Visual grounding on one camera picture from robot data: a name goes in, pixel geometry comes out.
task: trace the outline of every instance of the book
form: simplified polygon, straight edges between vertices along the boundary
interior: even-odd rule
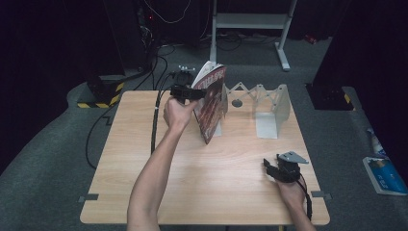
[[[225,70],[224,65],[214,65],[208,61],[202,66],[191,84],[192,89],[206,90],[206,95],[199,100],[197,107],[194,109],[194,114],[204,142],[207,144],[216,132],[218,122],[223,114],[222,94]]]
[[[363,159],[370,180],[379,194],[407,195],[407,187],[390,159],[366,157]]]

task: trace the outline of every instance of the metal bracket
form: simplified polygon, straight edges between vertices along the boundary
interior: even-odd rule
[[[280,85],[276,90],[266,90],[259,84],[249,90],[242,82],[233,88],[226,89],[228,97],[234,107],[242,106],[242,99],[252,98],[252,111],[256,120],[257,136],[259,138],[277,139],[279,130],[284,121],[288,120],[291,112],[288,88]]]
[[[333,199],[330,193],[324,193],[323,191],[311,191],[312,197],[323,197],[324,200]]]
[[[286,162],[309,164],[308,161],[306,161],[303,157],[297,155],[293,151],[286,152],[284,154],[279,154],[278,158],[282,159],[282,160],[284,160]]]
[[[80,196],[78,203],[84,203],[86,200],[98,200],[99,194],[88,194],[86,196]]]

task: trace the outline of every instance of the wooden table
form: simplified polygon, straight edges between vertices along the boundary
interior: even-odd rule
[[[156,91],[126,91],[93,177],[85,202],[83,223],[126,223],[129,196],[150,156]],[[161,140],[166,123],[163,97],[157,131]],[[277,153],[290,150],[306,160],[309,155],[293,109],[281,128],[279,139],[256,136],[252,102],[229,106],[222,121],[222,136],[207,145],[200,136],[194,115],[178,146],[166,193],[159,210],[160,224],[292,224],[275,183],[270,182],[263,159],[274,162]],[[320,191],[313,165],[300,165],[310,191]],[[316,225],[330,220],[323,198],[312,197]]]

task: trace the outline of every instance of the metal frame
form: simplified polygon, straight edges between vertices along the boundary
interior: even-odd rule
[[[287,14],[217,13],[217,0],[214,0],[210,61],[217,63],[217,28],[282,29],[281,39],[275,42],[275,48],[283,70],[289,71],[291,67],[283,46],[291,27],[296,3],[297,0],[292,0]]]
[[[239,82],[233,88],[225,87],[225,89],[231,103],[241,101],[247,96],[252,98],[252,114],[256,121],[258,138],[278,139],[281,126],[288,120],[291,113],[291,103],[286,85],[279,85],[276,90],[266,90],[263,85],[258,84],[249,90],[242,82]]]

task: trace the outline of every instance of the human arm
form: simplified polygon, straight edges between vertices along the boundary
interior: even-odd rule
[[[303,208],[305,193],[296,183],[282,183],[276,180],[279,190],[286,207],[291,214],[292,221],[297,231],[312,231],[316,230],[315,226],[308,219]],[[304,180],[299,179],[299,183],[305,186]]]
[[[185,106],[172,97],[167,100],[164,117],[168,129],[132,190],[127,213],[128,231],[159,230],[157,212],[165,194],[171,161],[196,105],[197,101]]]

